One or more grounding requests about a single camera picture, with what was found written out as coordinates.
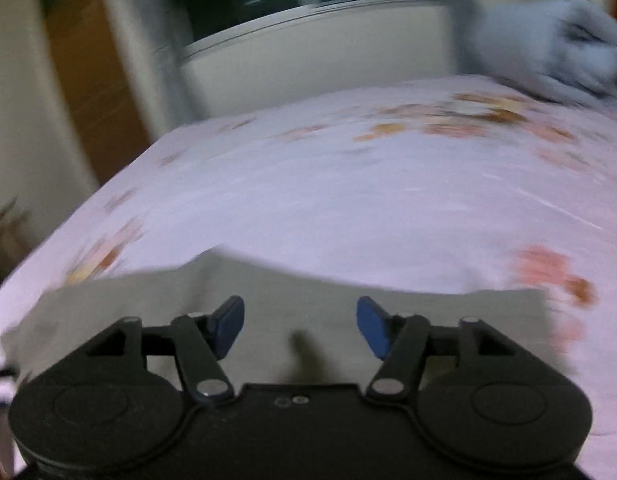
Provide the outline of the grey pants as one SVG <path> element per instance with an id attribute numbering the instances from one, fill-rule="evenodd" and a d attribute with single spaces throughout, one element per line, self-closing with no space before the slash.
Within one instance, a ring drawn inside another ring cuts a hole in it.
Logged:
<path id="1" fill-rule="evenodd" d="M 366 385 L 378 360 L 356 326 L 356 302 L 369 296 L 391 314 L 418 314 L 454 327 L 479 318 L 559 372 L 553 323 L 537 289 L 479 290 L 464 295 L 365 288 L 261 266 L 211 249 L 179 268 L 138 272 L 46 292 L 0 335 L 7 363 L 30 380 L 120 318 L 162 326 L 184 314 L 209 314 L 231 296 L 246 319 L 223 362 L 236 387 L 356 382 Z"/>

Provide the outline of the pink floral bed sheet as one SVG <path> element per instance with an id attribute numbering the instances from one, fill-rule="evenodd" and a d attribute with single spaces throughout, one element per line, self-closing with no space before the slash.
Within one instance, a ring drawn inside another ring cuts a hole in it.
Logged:
<path id="1" fill-rule="evenodd" d="M 14 271 L 0 335 L 46 292 L 211 249 L 365 288 L 539 290 L 594 408 L 579 464 L 617 479 L 617 106 L 453 77 L 178 128 Z"/>

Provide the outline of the brown wooden door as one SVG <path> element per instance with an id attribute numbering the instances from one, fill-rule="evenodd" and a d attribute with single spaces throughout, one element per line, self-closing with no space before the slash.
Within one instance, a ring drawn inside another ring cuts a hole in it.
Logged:
<path id="1" fill-rule="evenodd" d="M 72 127 L 100 185 L 149 148 L 104 0 L 40 0 Z"/>

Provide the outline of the left grey curtain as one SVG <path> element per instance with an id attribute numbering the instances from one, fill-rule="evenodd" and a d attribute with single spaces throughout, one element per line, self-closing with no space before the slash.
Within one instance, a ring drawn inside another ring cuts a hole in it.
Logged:
<path id="1" fill-rule="evenodd" d="M 104 1 L 133 95 L 151 135 L 159 138 L 205 118 L 184 70 L 184 50 L 191 34 L 179 2 Z"/>

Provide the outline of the grey curtain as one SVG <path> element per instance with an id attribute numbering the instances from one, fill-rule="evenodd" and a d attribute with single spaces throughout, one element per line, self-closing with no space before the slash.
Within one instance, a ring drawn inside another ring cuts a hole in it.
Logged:
<path id="1" fill-rule="evenodd" d="M 473 26 L 481 14 L 478 0 L 442 0 L 449 14 L 451 52 L 458 74 L 478 75 L 483 68 L 473 47 Z"/>
<path id="2" fill-rule="evenodd" d="M 205 118 L 184 70 L 184 50 L 191 34 L 179 2 L 104 1 L 133 95 L 151 135 L 159 138 Z"/>

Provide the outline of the blue rolled duvet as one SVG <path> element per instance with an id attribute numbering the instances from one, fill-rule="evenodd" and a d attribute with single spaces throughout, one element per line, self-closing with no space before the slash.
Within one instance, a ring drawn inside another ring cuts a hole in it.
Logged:
<path id="1" fill-rule="evenodd" d="M 617 21 L 589 0 L 502 4 L 470 36 L 484 70 L 555 103 L 617 106 Z"/>

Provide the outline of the right grey curtain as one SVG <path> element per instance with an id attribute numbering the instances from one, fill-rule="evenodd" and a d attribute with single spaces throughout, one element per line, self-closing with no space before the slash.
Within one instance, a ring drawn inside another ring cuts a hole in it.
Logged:
<path id="1" fill-rule="evenodd" d="M 458 74 L 478 75 L 483 68 L 473 47 L 473 26 L 481 14 L 478 0 L 442 0 L 449 14 L 451 52 Z"/>

